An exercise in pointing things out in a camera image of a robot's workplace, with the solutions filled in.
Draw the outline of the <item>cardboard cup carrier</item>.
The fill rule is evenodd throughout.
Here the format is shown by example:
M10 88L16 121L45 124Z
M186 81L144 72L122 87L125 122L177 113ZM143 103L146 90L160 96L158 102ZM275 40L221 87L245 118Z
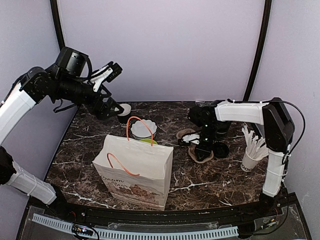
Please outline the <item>cardboard cup carrier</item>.
M210 149L209 152L201 151L198 148L200 143L200 132L201 130L193 130L191 128L185 128L180 130L176 134L178 145L187 147L189 156L198 164L204 164L208 161L213 160L214 153Z

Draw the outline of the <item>stack of paper cups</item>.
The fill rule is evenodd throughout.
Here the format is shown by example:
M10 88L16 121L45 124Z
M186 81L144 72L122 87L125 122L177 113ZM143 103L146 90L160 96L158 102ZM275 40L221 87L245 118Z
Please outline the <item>stack of paper cups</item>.
M128 123L128 119L131 117L132 107L131 107L131 105L129 105L127 103L122 103L122 104L120 104L120 106L123 108L123 112L121 114L117 115L117 119L120 123L120 126L122 128L126 128L127 123Z

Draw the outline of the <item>stack of black lids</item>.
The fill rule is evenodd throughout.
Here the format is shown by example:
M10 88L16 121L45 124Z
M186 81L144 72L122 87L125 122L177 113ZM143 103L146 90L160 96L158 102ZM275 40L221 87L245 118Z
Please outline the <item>stack of black lids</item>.
M212 145L212 151L214 156L220 159L226 158L230 152L228 146L223 142L215 142Z

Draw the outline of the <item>black paper coffee cup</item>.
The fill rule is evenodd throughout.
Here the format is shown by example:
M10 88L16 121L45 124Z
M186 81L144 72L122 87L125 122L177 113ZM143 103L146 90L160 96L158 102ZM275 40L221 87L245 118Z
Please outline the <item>black paper coffee cup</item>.
M216 141L222 141L229 129L230 129L230 126L231 126L231 121L218 121L215 125L216 127L216 132L215 132L215 140Z

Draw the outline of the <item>kraft paper bag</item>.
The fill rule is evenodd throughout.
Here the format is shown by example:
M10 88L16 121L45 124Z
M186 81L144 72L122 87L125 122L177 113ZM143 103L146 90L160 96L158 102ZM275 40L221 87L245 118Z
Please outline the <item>kraft paper bag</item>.
M112 197L163 211L174 148L108 134L93 165Z

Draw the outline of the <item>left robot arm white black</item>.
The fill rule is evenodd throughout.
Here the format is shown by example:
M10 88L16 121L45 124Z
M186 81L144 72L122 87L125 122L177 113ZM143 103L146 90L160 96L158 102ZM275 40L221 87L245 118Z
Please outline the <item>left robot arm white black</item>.
M86 105L99 120L121 114L124 109L103 85L121 72L122 68L112 61L93 71L88 55L63 47L48 68L32 67L14 81L0 102L0 141L4 142L21 119L46 97L53 103L71 101L67 109ZM58 186L23 169L4 147L0 148L0 183L41 201L60 218L67 218L71 213Z

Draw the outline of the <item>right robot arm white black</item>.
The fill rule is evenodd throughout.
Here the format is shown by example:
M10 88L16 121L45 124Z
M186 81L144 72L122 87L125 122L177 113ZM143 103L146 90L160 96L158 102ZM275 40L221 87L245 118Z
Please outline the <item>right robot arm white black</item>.
M210 105L195 106L189 110L188 119L200 130L184 134L179 144L194 144L195 159L203 163L211 154L226 148L221 141L232 122L263 126L262 137L247 126L242 128L246 141L244 159L251 160L248 166L242 165L242 169L249 172L257 161L267 157L262 193L274 198L281 189L289 158L297 146L293 143L295 124L286 108L288 104L274 97L266 101L216 100Z

